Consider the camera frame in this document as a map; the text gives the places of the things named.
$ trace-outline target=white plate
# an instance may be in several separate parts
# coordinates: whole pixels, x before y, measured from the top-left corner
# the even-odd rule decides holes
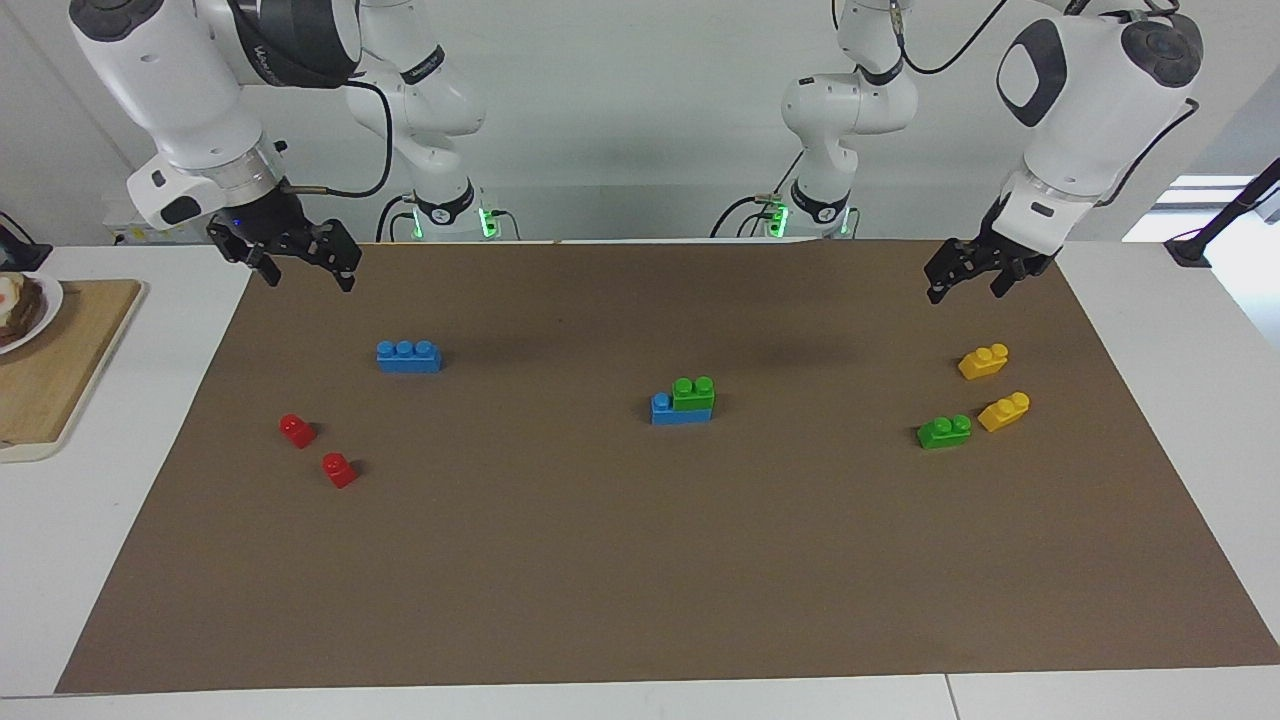
[[[41,299],[41,305],[44,305],[44,314],[36,320],[36,324],[31,327],[31,332],[26,334],[22,340],[0,347],[0,355],[5,352],[13,352],[23,345],[31,342],[36,336],[45,332],[49,323],[54,322],[58,316],[58,311],[63,309],[63,283],[55,281],[54,278],[44,273],[23,273],[27,279],[35,282],[44,290],[44,297]]]

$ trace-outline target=green lego brick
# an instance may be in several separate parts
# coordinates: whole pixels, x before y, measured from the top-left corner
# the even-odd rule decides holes
[[[973,420],[965,415],[956,415],[952,419],[938,418],[928,425],[920,428],[916,437],[920,438],[920,447],[924,450],[940,450],[943,447],[956,447],[969,442],[973,436]]]
[[[678,413],[716,407],[716,383],[707,375],[691,380],[680,378],[671,386],[673,407]]]

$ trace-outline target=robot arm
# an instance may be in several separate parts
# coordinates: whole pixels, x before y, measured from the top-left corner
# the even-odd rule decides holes
[[[280,272],[271,256],[296,256],[349,291],[360,249],[340,222],[306,218],[261,120],[241,102],[237,76],[342,85],[358,59],[355,6],[288,0],[248,13],[218,0],[72,0],[69,10],[90,64],[156,143],[159,154],[128,181],[147,222],[172,227],[214,213],[209,236],[228,261],[274,286]],[[228,47],[242,59],[236,69]]]
[[[1088,4],[1042,1],[1076,12]],[[1023,31],[997,85],[1014,117],[1033,128],[1032,143],[978,236],[952,238],[925,266],[929,300],[938,304],[986,272],[1000,273],[991,286],[997,297],[1043,274],[1121,174],[1189,117],[1188,105],[1198,106],[1189,95],[1202,56],[1196,23],[1169,10],[1064,15]]]
[[[895,18],[913,4],[845,3],[838,40],[854,72],[806,77],[787,88],[782,118],[804,145],[788,199],[790,227],[800,234],[829,236],[844,222],[858,172],[850,137],[896,132],[915,118],[919,94],[902,73]]]
[[[436,42],[424,0],[361,0],[360,24],[369,56],[362,79],[390,101],[393,145],[412,170],[419,227],[453,241],[492,237],[483,190],[471,182],[452,141],[480,129],[485,106]],[[385,137],[375,97],[348,90],[347,102],[362,126]]]

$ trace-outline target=red lego brick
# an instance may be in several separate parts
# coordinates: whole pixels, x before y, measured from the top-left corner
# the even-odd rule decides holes
[[[302,418],[292,414],[280,418],[280,432],[298,450],[311,445],[311,441],[316,438],[315,428],[302,421]]]
[[[324,456],[324,473],[329,475],[333,484],[342,489],[356,480],[360,477],[356,469],[347,462],[347,459],[338,452],[330,452]]]

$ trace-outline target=wooden cutting board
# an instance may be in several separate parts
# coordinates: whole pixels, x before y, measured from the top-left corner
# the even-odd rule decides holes
[[[38,337],[0,355],[0,462],[58,451],[128,318],[138,281],[64,282],[63,307]]]

